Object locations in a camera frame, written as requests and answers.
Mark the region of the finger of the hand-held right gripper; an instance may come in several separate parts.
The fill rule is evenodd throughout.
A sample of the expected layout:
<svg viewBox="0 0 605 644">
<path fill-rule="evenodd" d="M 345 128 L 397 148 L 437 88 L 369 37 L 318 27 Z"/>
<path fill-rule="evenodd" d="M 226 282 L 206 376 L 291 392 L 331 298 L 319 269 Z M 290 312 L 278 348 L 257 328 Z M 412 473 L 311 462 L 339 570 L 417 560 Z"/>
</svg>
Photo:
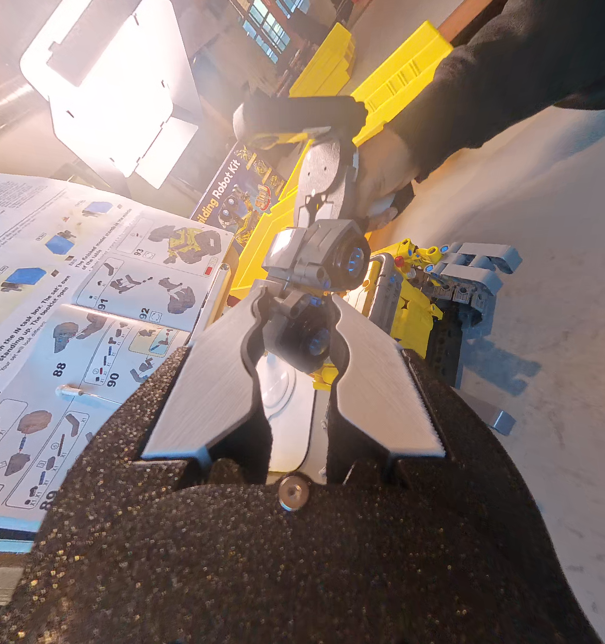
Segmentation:
<svg viewBox="0 0 605 644">
<path fill-rule="evenodd" d="M 351 138 L 325 136 L 311 143 L 301 166 L 295 227 L 317 220 L 355 220 L 358 153 Z"/>
</svg>

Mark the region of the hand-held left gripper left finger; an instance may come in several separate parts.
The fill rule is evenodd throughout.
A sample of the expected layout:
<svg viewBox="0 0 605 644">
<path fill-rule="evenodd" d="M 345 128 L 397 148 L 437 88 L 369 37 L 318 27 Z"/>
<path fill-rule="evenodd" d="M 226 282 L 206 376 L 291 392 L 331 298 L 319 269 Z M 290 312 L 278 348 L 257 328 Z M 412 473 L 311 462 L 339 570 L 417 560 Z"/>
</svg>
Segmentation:
<svg viewBox="0 0 605 644">
<path fill-rule="evenodd" d="M 268 294 L 251 292 L 195 338 L 142 459 L 206 466 L 214 447 L 263 411 L 256 366 L 268 312 Z"/>
</svg>

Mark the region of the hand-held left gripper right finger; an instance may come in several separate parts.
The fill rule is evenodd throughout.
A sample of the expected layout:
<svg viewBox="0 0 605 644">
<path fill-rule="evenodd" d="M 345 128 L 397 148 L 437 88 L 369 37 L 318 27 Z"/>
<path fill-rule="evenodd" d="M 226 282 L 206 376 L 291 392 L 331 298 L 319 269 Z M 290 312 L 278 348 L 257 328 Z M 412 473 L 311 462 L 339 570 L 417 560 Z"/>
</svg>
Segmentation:
<svg viewBox="0 0 605 644">
<path fill-rule="evenodd" d="M 342 298 L 331 298 L 330 312 L 330 358 L 339 374 L 331 386 L 327 463 L 444 458 L 401 346 Z"/>
</svg>

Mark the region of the yellow tracked toy robot body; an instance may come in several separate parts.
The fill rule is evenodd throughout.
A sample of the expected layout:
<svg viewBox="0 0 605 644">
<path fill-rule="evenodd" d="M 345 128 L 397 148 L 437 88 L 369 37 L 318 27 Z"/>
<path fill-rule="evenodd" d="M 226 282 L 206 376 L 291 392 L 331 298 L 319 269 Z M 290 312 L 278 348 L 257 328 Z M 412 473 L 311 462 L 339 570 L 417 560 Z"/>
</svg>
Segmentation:
<svg viewBox="0 0 605 644">
<path fill-rule="evenodd" d="M 373 253 L 362 285 L 340 295 L 455 387 L 463 330 L 482 322 L 502 288 L 500 273 L 522 262 L 514 246 L 421 248 L 406 238 Z"/>
</svg>

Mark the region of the person's right hand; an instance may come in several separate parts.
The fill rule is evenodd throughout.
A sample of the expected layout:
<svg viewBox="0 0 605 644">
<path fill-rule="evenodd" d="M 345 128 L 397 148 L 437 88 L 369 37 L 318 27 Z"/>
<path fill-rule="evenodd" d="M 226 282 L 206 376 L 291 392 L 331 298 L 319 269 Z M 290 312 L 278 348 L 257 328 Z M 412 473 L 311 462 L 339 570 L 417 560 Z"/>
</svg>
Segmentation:
<svg viewBox="0 0 605 644">
<path fill-rule="evenodd" d="M 414 198 L 411 181 L 419 174 L 416 155 L 387 124 L 358 148 L 352 218 L 363 232 L 383 229 Z"/>
</svg>

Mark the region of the yellow plastic bin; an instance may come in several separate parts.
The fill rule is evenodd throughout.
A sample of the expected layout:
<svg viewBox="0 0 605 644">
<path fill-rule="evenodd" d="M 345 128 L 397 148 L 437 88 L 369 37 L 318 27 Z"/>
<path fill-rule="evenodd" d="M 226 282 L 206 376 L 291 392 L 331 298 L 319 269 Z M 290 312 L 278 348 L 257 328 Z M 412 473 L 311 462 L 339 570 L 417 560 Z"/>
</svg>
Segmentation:
<svg viewBox="0 0 605 644">
<path fill-rule="evenodd" d="M 381 132 L 432 82 L 438 64 L 452 49 L 425 21 L 351 93 L 367 109 L 366 123 L 354 138 L 357 147 Z"/>
<path fill-rule="evenodd" d="M 356 59 L 355 40 L 337 23 L 288 91 L 292 98 L 334 97 L 349 82 Z"/>
<path fill-rule="evenodd" d="M 293 226 L 293 207 L 298 191 L 298 179 L 303 157 L 299 157 L 288 179 L 283 178 L 266 161 L 266 153 L 255 152 L 237 144 L 234 154 L 244 162 L 251 184 L 257 188 L 253 201 L 259 219 L 249 237 L 242 237 L 242 252 L 231 284 L 229 302 L 244 299 L 253 283 L 266 278 L 262 263 L 275 234 Z"/>
</svg>

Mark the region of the robot kit box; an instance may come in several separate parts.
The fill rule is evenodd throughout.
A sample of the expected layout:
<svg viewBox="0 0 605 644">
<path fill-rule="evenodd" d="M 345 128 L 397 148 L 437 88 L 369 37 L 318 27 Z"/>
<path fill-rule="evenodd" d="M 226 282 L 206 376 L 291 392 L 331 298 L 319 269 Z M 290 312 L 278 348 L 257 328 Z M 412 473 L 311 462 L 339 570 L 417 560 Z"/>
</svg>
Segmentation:
<svg viewBox="0 0 605 644">
<path fill-rule="evenodd" d="M 236 143 L 191 220 L 233 233 L 233 246 L 242 253 L 262 215 L 278 202 L 286 182 L 262 152 Z"/>
</svg>

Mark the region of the small grey building piece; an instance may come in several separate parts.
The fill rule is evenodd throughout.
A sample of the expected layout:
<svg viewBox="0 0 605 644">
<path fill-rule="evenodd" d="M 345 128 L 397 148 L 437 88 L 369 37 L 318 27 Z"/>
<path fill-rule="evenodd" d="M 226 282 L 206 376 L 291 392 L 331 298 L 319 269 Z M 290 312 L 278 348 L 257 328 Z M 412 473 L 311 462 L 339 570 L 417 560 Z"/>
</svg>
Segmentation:
<svg viewBox="0 0 605 644">
<path fill-rule="evenodd" d="M 510 435 L 516 420 L 505 410 L 488 405 L 483 412 L 484 423 L 492 430 L 503 436 Z"/>
</svg>

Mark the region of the building instruction booklet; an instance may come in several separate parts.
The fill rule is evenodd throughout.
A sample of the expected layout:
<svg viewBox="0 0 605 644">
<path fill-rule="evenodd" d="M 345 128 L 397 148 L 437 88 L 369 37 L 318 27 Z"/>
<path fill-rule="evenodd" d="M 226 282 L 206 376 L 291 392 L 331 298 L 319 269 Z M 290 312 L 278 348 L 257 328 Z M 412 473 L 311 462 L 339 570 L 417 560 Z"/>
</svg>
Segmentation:
<svg viewBox="0 0 605 644">
<path fill-rule="evenodd" d="M 68 470 L 201 325 L 233 233 L 0 174 L 0 552 L 28 552 Z"/>
</svg>

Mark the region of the bright ceiling light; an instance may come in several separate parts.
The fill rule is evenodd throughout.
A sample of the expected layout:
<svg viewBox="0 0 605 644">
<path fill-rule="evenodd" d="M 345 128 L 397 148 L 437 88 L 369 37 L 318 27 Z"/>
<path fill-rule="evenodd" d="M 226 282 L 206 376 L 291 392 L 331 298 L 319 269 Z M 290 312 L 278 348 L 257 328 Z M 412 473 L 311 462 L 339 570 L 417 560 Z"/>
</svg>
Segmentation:
<svg viewBox="0 0 605 644">
<path fill-rule="evenodd" d="M 202 125 L 172 1 L 61 1 L 20 59 L 55 136 L 113 191 L 160 189 Z"/>
</svg>

